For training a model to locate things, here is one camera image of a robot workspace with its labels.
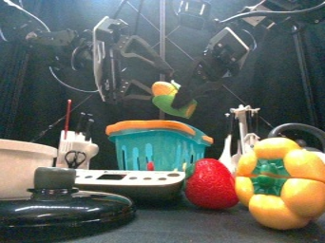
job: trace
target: red strawberry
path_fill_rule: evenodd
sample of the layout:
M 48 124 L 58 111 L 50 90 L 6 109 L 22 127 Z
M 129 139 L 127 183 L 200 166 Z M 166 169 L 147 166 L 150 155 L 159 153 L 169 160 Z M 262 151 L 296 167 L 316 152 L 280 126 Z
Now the red strawberry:
M 200 159 L 187 168 L 186 196 L 208 209 L 226 209 L 238 204 L 236 180 L 217 159 Z

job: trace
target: yellow bell pepper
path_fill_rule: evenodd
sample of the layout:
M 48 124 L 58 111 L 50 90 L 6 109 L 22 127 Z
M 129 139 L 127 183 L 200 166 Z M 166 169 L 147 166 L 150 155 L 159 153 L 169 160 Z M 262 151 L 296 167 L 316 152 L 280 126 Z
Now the yellow bell pepper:
M 256 143 L 237 168 L 237 194 L 257 221 L 277 230 L 305 227 L 325 212 L 325 165 L 286 138 Z

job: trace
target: kitchen scale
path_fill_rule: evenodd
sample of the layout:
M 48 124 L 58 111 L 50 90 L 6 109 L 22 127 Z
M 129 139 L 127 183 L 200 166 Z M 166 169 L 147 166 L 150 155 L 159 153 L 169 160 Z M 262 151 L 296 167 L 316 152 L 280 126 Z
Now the kitchen scale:
M 171 200 L 182 191 L 185 172 L 76 170 L 75 185 L 83 190 L 117 193 L 141 200 Z

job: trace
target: white container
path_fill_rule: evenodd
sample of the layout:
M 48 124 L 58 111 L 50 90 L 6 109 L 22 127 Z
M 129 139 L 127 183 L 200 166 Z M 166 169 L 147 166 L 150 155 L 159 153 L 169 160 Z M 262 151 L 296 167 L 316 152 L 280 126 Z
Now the white container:
M 30 196 L 35 170 L 52 167 L 58 149 L 19 140 L 0 140 L 0 198 Z

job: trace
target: dark curtain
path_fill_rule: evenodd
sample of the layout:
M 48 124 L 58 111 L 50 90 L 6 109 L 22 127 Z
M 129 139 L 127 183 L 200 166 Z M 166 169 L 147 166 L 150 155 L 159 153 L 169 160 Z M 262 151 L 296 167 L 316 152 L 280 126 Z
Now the dark curtain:
M 87 1 L 87 0 L 52 0 L 39 1 L 42 8 L 39 18 L 52 31 L 67 28 L 83 32 L 93 29 L 105 16 L 113 16 L 121 1 Z M 225 19 L 236 14 L 245 5 L 256 1 L 213 1 L 213 17 Z M 137 12 L 139 1 L 130 1 L 119 12 L 118 18 L 130 25 L 130 31 L 138 30 L 138 35 L 149 42 L 159 52 L 159 1 L 145 1 L 142 14 L 137 28 Z M 173 14 L 173 8 L 166 8 L 166 33 L 178 26 L 178 20 Z M 264 42 L 252 52 L 245 62 L 242 71 L 236 78 L 225 80 L 224 87 L 198 99 L 198 107 L 193 117 L 186 120 L 166 115 L 167 120 L 181 121 L 201 129 L 214 138 L 214 145 L 208 151 L 208 157 L 218 158 L 226 137 L 225 113 L 240 104 L 250 104 L 261 109 L 260 135 L 265 138 L 272 127 L 286 122 L 303 122 L 313 124 L 311 109 L 316 111 L 316 123 L 324 128 L 324 24 L 307 26 L 301 32 L 304 36 L 304 55 L 308 60 L 311 77 L 311 89 L 313 103 L 308 103 L 305 84 L 303 83 L 301 68 L 297 59 L 297 51 L 290 31 L 270 31 Z M 205 30 L 194 30 L 185 27 L 167 35 L 166 60 L 177 71 L 179 77 L 185 76 L 190 66 L 192 57 L 202 54 L 212 34 Z M 71 114 L 71 129 L 75 129 L 79 113 L 87 112 L 94 115 L 95 125 L 93 129 L 93 141 L 99 145 L 99 155 L 91 161 L 94 169 L 115 168 L 114 144 L 109 142 L 105 134 L 106 126 L 125 120 L 153 120 L 159 117 L 157 107 L 149 102 L 134 101 L 133 105 L 103 103 L 98 94 L 76 92 L 59 84 L 50 73 L 48 63 L 44 62 L 47 50 L 34 49 L 24 75 L 22 72 L 22 57 L 14 57 L 14 49 L 7 48 L 7 43 L 0 43 L 3 63 L 8 64 L 8 58 L 15 60 L 16 71 L 10 71 L 2 66 L 2 137 L 6 138 L 4 130 L 11 130 L 10 138 L 15 140 L 32 140 L 52 146 L 59 145 L 63 121 L 56 121 L 64 116 L 66 101 L 72 100 L 72 107 L 83 103 Z M 89 70 L 74 71 L 70 66 L 56 69 L 58 77 L 70 85 L 85 90 L 94 90 L 93 73 Z M 4 73 L 20 77 L 20 84 L 6 81 Z M 159 73 L 131 66 L 126 75 L 141 80 L 149 86 L 159 79 Z M 10 120 L 15 116 L 14 126 Z

